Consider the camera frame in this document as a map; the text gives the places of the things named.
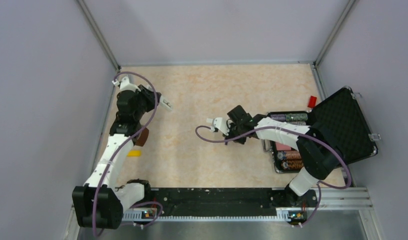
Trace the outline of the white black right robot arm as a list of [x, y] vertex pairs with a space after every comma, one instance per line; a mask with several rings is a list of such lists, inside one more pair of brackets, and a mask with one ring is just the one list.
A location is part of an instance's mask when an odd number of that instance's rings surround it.
[[244, 144], [247, 138], [278, 142], [297, 150], [303, 167], [285, 187], [285, 200], [299, 206], [306, 193], [338, 166], [343, 159], [338, 142], [319, 122], [311, 126], [274, 120], [269, 116], [251, 116], [241, 105], [228, 112], [228, 119], [215, 123], [226, 140]]

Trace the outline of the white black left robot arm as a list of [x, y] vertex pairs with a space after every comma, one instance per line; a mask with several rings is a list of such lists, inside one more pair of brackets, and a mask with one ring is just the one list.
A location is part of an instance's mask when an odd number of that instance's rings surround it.
[[117, 229], [124, 215], [134, 204], [146, 207], [152, 202], [149, 182], [130, 180], [117, 187], [117, 179], [129, 151], [143, 146], [149, 130], [140, 123], [144, 114], [156, 112], [161, 93], [149, 85], [128, 84], [121, 87], [116, 98], [117, 112], [107, 144], [95, 169], [82, 186], [72, 191], [77, 223], [80, 227]]

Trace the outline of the white remote control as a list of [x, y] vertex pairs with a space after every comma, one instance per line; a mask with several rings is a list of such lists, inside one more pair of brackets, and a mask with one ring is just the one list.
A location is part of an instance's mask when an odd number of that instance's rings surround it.
[[167, 111], [171, 112], [173, 110], [173, 105], [171, 102], [166, 99], [164, 96], [161, 96], [159, 99], [159, 106], [165, 108]]

